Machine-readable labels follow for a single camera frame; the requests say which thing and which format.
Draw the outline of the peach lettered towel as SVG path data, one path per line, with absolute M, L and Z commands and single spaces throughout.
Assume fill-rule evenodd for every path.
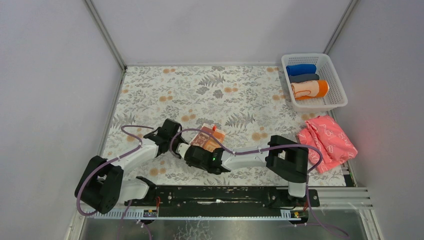
M 202 131 L 196 133 L 190 141 L 191 145 L 202 147 L 209 152 L 221 147 L 218 143 L 222 144 L 226 136 L 223 130 L 218 129 L 214 124 L 210 125 L 207 123 L 204 123 L 199 129 Z

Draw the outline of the orange cartoon towel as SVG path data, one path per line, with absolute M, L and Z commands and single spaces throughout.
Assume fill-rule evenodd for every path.
M 326 80 L 309 80 L 300 83 L 291 83 L 293 96 L 296 100 L 323 98 L 330 90 Z

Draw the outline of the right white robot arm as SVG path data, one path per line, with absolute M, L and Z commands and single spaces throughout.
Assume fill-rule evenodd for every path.
M 309 151 L 306 147 L 279 135 L 273 135 L 267 145 L 212 152 L 200 146 L 180 143 L 176 153 L 188 166 L 220 175 L 241 168 L 266 167 L 288 182 L 288 194 L 306 196 Z

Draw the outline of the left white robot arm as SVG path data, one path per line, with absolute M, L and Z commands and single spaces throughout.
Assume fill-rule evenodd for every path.
M 138 141 L 134 148 L 113 159 L 96 155 L 89 160 L 74 192 L 76 208 L 82 216 L 106 214 L 116 204 L 143 199 L 151 185 L 145 180 L 124 177 L 140 165 L 175 150 L 178 142 L 184 142 L 176 136 L 182 125 L 169 118 L 162 126 L 151 128 L 144 137 L 128 132 L 127 128 L 128 125 L 123 125 L 120 129 Z

